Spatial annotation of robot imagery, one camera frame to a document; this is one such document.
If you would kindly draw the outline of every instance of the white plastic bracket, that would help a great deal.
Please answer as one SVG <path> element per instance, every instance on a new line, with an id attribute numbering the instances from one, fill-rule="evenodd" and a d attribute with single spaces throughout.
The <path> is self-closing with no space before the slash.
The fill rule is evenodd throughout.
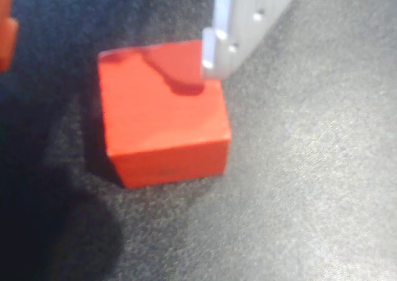
<path id="1" fill-rule="evenodd" d="M 203 30 L 202 74 L 225 79 L 254 51 L 292 0 L 215 0 Z"/>

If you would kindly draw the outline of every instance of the red block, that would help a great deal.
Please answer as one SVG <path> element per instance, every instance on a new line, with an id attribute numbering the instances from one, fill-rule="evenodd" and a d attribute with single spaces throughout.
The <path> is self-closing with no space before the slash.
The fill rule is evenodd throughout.
<path id="1" fill-rule="evenodd" d="M 231 139 L 221 83 L 200 77 L 201 41 L 99 55 L 109 159 L 129 188 L 222 174 Z"/>

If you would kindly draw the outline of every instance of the block side face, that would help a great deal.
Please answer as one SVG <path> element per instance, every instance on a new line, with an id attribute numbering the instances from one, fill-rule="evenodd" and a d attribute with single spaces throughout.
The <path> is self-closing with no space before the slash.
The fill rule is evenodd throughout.
<path id="1" fill-rule="evenodd" d="M 152 48 L 151 61 L 162 46 L 148 47 Z M 173 44 L 166 46 L 167 55 L 172 56 Z M 119 57 L 99 60 L 108 153 L 145 152 L 227 137 L 230 127 L 220 82 L 205 81 L 200 92 L 195 85 L 191 93 L 181 94 L 148 63 L 148 48 L 120 50 Z M 195 55 L 200 54 L 197 48 L 200 42 L 183 43 L 183 50 Z M 178 64 L 184 58 L 178 55 L 171 62 Z M 200 57 L 192 58 L 192 63 L 198 63 L 199 71 Z M 178 75 L 175 67 L 172 75 Z M 181 77 L 186 79 L 185 70 Z"/>
<path id="2" fill-rule="evenodd" d="M 144 187 L 223 174 L 229 143 L 228 140 L 220 140 L 183 148 L 112 156 L 111 160 L 125 187 Z"/>

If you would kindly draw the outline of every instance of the block top face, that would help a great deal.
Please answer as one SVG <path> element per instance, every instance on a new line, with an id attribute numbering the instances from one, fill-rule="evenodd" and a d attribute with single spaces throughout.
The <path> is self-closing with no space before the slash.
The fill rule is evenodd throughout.
<path id="1" fill-rule="evenodd" d="M 201 41 L 99 55 L 110 156 L 230 140 L 221 84 L 202 81 Z"/>

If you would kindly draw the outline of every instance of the red object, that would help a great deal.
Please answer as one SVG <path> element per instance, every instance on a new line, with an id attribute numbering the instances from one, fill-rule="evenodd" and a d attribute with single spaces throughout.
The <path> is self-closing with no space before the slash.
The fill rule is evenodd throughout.
<path id="1" fill-rule="evenodd" d="M 231 139 L 219 81 L 200 78 L 201 41 L 99 55 L 107 155 L 128 188 L 222 174 Z"/>
<path id="2" fill-rule="evenodd" d="M 0 0 L 0 72 L 5 72 L 12 60 L 18 22 L 10 17 L 12 0 Z"/>

